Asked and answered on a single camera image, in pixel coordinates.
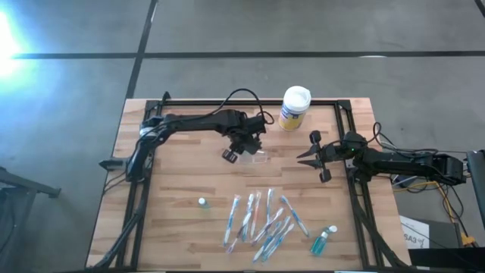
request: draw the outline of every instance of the concrete floor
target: concrete floor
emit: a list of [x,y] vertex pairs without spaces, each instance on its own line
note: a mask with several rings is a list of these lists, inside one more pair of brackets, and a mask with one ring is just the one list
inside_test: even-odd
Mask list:
[[[136,52],[149,0],[0,0],[21,52]],[[485,50],[485,18],[453,0],[161,1],[147,52]],[[125,60],[24,60],[0,76],[0,165],[62,187],[36,199],[18,271],[82,268],[133,67]],[[483,148],[485,58],[145,60],[134,94],[371,97],[396,145]],[[471,183],[463,222],[485,245]],[[402,215],[448,221],[438,192],[396,194]]]

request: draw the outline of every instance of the wooden table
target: wooden table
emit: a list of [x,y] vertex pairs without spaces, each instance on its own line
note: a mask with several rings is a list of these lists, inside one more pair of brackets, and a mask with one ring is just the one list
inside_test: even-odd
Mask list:
[[[370,139],[374,123],[370,99],[350,100],[357,132]],[[139,137],[145,103],[144,99],[127,100],[114,156],[131,155]],[[246,111],[249,116],[258,112],[253,106],[231,108]],[[212,109],[214,107],[165,107],[164,113],[200,115]],[[280,107],[267,106],[264,110],[276,119]],[[296,163],[296,156],[310,146],[309,133],[316,129],[322,134],[322,143],[338,139],[333,108],[312,106],[302,126],[295,132],[283,131],[277,123],[267,126],[268,132],[262,135],[262,142],[270,161],[255,165],[232,165],[223,160],[221,153],[229,146],[229,140],[218,133],[188,132],[171,136],[163,146],[158,147],[155,156],[139,270],[360,269],[343,163],[327,165],[333,179],[326,184],[319,181],[318,171]],[[108,179],[118,174],[110,174]],[[376,178],[368,185],[379,232],[399,258],[409,264],[389,181]],[[263,193],[257,230],[265,223],[265,195],[270,187],[276,190],[272,213],[282,206],[278,199],[284,194],[299,213],[311,238],[305,237],[296,226],[264,264],[252,264],[257,248],[250,247],[248,243],[238,243],[234,253],[226,254],[222,240],[234,194],[241,195],[242,199],[230,242],[245,214],[247,197],[256,190]],[[128,190],[128,183],[123,183],[103,197],[87,265],[94,265],[100,260],[119,235]],[[199,197],[205,197],[211,208],[199,208]],[[285,209],[284,214],[288,215],[289,211]],[[312,256],[308,250],[314,239],[323,227],[330,224],[335,224],[338,232],[330,236],[322,257]],[[372,260],[371,242],[367,234],[366,242]],[[131,254],[131,243],[127,255]]]

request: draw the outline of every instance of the paper sign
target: paper sign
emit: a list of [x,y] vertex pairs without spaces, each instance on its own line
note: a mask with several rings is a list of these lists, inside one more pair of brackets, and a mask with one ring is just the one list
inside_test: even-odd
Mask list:
[[408,249],[429,249],[430,225],[404,216],[400,216],[400,218]]

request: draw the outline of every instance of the yellow label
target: yellow label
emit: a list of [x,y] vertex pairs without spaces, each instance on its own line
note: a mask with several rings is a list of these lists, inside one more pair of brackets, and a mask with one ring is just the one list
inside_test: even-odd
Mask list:
[[280,113],[280,126],[284,130],[296,130],[302,125],[304,117],[305,113],[294,114],[283,106]]

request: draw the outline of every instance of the white lid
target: white lid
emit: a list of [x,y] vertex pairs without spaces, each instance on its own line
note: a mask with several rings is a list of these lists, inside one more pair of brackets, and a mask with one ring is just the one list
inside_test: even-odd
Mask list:
[[283,102],[290,110],[304,111],[310,106],[310,90],[302,86],[291,86],[286,91]]

